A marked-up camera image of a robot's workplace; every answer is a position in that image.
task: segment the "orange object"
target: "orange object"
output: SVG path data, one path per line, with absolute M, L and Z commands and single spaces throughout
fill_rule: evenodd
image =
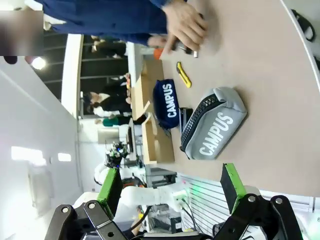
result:
M 164 51 L 164 48 L 156 48 L 153 52 L 154 58 L 159 60 L 163 51 Z

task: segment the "person in green shirt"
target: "person in green shirt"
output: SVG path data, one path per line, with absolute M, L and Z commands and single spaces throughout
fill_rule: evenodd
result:
M 130 116 L 122 116 L 122 115 L 111 115 L 110 117 L 101 119 L 96 119 L 95 124 L 102 124 L 105 127 L 113 127 L 113 126 L 121 126 L 124 124 L 129 124 L 131 117 Z M 146 116 L 142 115 L 136 121 L 133 121 L 134 125 L 141 125 L 145 120 Z

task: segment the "blue sleeve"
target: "blue sleeve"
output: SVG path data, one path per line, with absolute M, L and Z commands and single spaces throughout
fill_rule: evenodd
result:
M 169 0 L 150 0 L 151 3 L 156 5 L 158 8 L 162 8 Z
M 125 42 L 131 42 L 134 44 L 142 44 L 148 46 L 148 39 L 151 37 L 148 33 L 132 33 L 132 34 L 124 34 L 124 33 L 110 33 L 108 36 L 120 39 Z

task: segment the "yellow utility knife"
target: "yellow utility knife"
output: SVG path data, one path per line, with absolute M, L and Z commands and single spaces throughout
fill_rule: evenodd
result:
M 176 63 L 176 71 L 178 72 L 180 78 L 183 80 L 186 87 L 188 89 L 191 88 L 192 83 L 191 83 L 189 77 L 187 76 L 187 74 L 185 73 L 184 69 L 182 68 L 182 64 L 180 61 L 178 61 Z

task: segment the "silver metal object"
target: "silver metal object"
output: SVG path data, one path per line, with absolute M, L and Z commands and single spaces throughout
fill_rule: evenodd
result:
M 67 213 L 68 211 L 69 211 L 69 209 L 67 207 L 62 208 L 63 213 Z
M 89 207 L 90 209 L 94 209 L 95 206 L 96 206 L 96 205 L 95 205 L 94 203 L 90 203 L 88 207 Z
M 248 197 L 248 201 L 249 201 L 250 203 L 253 203 L 255 200 L 256 200 L 256 198 L 255 198 L 254 196 Z
M 282 204 L 282 199 L 278 197 L 278 198 L 275 200 L 275 202 L 276 202 L 277 204 Z

